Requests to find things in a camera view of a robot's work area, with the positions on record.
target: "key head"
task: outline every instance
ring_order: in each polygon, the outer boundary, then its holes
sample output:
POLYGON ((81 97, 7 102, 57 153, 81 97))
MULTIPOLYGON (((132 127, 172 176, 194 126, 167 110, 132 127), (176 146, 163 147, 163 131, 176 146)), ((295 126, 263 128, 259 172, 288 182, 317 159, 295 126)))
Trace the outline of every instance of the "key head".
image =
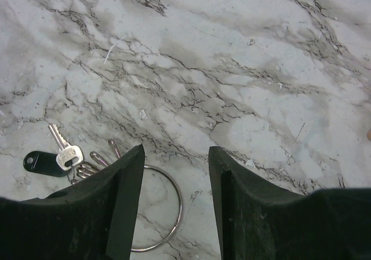
POLYGON ((58 154, 56 161, 61 169, 70 170, 83 161, 83 154, 79 146, 69 146, 58 154))

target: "marble surface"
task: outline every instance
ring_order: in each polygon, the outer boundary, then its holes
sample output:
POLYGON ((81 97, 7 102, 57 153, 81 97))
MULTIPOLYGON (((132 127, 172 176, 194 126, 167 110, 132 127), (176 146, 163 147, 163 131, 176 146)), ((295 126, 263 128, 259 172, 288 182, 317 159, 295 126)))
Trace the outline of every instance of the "marble surface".
MULTIPOLYGON (((184 219, 132 259, 220 259, 207 154, 226 148, 294 192, 371 184, 371 0, 0 0, 0 195, 69 185, 23 170, 57 152, 48 122, 86 155, 143 143, 184 219)), ((146 171, 134 244, 176 219, 146 171)))

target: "black object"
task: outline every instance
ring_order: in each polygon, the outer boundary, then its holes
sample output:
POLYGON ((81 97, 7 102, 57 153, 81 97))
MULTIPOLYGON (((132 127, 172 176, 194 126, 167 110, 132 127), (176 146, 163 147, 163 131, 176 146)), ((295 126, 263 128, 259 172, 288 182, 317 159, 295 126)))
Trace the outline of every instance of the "black object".
POLYGON ((0 259, 128 260, 143 169, 141 145, 45 199, 0 198, 0 259))
POLYGON ((44 151, 32 151, 24 157, 23 167, 28 172, 53 176, 63 177, 70 173, 71 170, 62 170, 56 161, 56 154, 46 153, 44 151))
POLYGON ((371 259, 371 190, 308 196, 275 186, 211 147, 209 171, 223 260, 371 259))

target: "metal hoop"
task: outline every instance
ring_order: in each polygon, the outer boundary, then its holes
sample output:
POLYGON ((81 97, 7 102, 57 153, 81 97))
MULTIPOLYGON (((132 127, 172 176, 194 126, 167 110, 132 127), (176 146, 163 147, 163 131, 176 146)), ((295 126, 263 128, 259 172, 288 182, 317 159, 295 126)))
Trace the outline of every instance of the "metal hoop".
POLYGON ((165 171, 163 171, 160 168, 158 168, 156 166, 153 166, 153 165, 145 165, 144 168, 151 169, 151 170, 154 170, 154 171, 157 171, 157 172, 161 173, 163 176, 167 177, 167 179, 170 181, 170 183, 172 183, 173 187, 175 188, 176 194, 178 195, 179 213, 178 213, 178 218, 176 219, 176 222, 174 223, 173 229, 170 231, 170 233, 165 238, 162 239, 162 241, 160 241, 160 242, 158 242, 158 243, 156 243, 156 244, 154 244, 150 247, 146 247, 146 248, 132 248, 131 249, 132 252, 151 251, 151 250, 154 250, 155 248, 158 248, 158 247, 162 246, 163 244, 165 244, 174 235, 175 231, 177 230, 177 228, 179 226, 181 216, 183 214, 183 202, 182 202, 182 199, 181 199, 180 190, 179 190, 178 186, 176 185, 175 181, 172 179, 172 177, 169 174, 167 174, 165 171))

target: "metal ring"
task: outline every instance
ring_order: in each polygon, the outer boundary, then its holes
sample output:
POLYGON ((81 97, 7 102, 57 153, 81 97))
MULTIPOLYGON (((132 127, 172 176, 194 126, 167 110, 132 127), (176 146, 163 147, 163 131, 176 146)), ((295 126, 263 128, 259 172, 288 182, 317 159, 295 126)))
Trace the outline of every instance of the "metal ring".
POLYGON ((151 250, 154 250, 155 248, 158 248, 158 247, 162 246, 163 244, 165 244, 174 235, 175 231, 177 230, 177 228, 179 226, 181 216, 183 214, 183 202, 182 202, 182 199, 181 199, 180 190, 177 187, 175 181, 172 179, 172 177, 169 174, 167 174, 165 171, 159 169, 156 166, 145 165, 144 167, 146 169, 151 169, 151 170, 154 170, 154 171, 157 171, 157 172, 161 173, 163 176, 167 177, 167 179, 170 181, 170 183, 172 183, 173 187, 175 188, 176 194, 178 195, 179 213, 178 213, 178 218, 177 218, 176 222, 174 223, 173 229, 170 231, 170 233, 164 239, 162 239, 162 241, 160 241, 160 242, 158 242, 158 243, 156 243, 156 244, 154 244, 150 247, 146 247, 146 248, 132 248, 131 249, 132 252, 151 251, 151 250))

